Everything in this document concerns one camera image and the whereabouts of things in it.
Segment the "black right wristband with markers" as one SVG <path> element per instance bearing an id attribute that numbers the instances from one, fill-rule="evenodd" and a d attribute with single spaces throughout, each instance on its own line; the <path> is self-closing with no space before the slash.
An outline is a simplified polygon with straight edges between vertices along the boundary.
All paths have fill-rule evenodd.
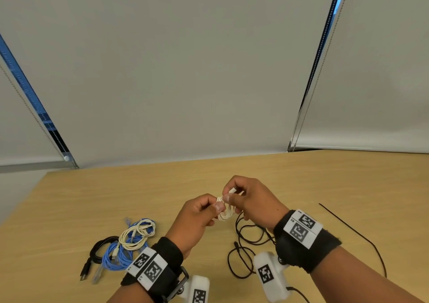
<path id="1" fill-rule="evenodd" d="M 276 253 L 283 264 L 312 273 L 341 241 L 302 210 L 290 210 L 274 227 Z"/>

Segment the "person's right hand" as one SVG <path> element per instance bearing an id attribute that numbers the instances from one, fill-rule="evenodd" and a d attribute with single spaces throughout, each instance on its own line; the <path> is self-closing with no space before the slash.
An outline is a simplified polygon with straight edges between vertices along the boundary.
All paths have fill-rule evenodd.
<path id="1" fill-rule="evenodd" d="M 244 204 L 229 204 L 237 213 L 243 212 L 245 220 L 266 228 L 273 233 L 275 226 L 289 212 L 261 181 L 246 176 L 233 176 L 223 188 L 222 195 L 238 193 L 245 195 Z"/>

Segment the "person's left forearm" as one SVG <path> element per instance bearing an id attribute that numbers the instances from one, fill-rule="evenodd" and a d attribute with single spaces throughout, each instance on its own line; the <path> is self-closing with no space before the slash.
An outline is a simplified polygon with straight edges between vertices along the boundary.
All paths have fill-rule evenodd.
<path id="1" fill-rule="evenodd" d="M 106 303 L 154 303 L 147 291 L 138 282 L 121 284 Z"/>

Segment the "black left wristband with markers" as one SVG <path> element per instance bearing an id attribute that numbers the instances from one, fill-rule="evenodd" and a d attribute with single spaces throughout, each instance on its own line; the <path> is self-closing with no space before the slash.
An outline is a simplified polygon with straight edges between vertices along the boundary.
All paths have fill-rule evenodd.
<path id="1" fill-rule="evenodd" d="M 154 303 L 169 303 L 190 279 L 183 260 L 180 249 L 167 237 L 161 237 L 129 265 L 121 286 L 138 284 Z"/>

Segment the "black wristband with markers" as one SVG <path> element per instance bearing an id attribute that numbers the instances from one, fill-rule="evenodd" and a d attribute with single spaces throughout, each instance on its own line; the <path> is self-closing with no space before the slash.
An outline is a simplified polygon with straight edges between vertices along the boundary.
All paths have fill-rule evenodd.
<path id="1" fill-rule="evenodd" d="M 312 273 L 341 241 L 302 210 L 290 210 L 274 227 L 276 253 L 283 264 Z"/>
<path id="2" fill-rule="evenodd" d="M 180 249 L 167 237 L 161 237 L 129 265 L 121 286 L 138 284 L 154 303 L 169 303 L 190 279 L 183 260 Z"/>

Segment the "wide grey roller blind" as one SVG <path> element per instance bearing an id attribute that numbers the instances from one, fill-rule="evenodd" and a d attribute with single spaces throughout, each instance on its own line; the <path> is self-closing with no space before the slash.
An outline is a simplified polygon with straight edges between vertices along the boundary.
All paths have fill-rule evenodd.
<path id="1" fill-rule="evenodd" d="M 332 0 L 0 0 L 80 168 L 286 152 Z"/>

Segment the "person's left hand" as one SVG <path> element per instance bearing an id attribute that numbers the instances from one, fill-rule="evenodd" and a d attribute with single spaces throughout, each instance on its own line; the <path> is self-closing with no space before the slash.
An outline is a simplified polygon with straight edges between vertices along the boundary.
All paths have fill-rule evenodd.
<path id="1" fill-rule="evenodd" d="M 217 197 L 211 194 L 186 201 L 166 233 L 165 237 L 176 245 L 184 259 L 201 240 L 206 228 L 215 224 L 215 219 L 212 222 L 201 222 L 200 219 L 200 212 L 215 202 L 218 202 Z"/>

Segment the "person's right forearm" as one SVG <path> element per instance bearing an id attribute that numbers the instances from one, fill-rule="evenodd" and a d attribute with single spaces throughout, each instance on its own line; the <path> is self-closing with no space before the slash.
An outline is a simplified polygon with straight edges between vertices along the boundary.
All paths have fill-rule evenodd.
<path id="1" fill-rule="evenodd" d="M 341 246 L 310 273 L 326 303 L 424 303 Z"/>

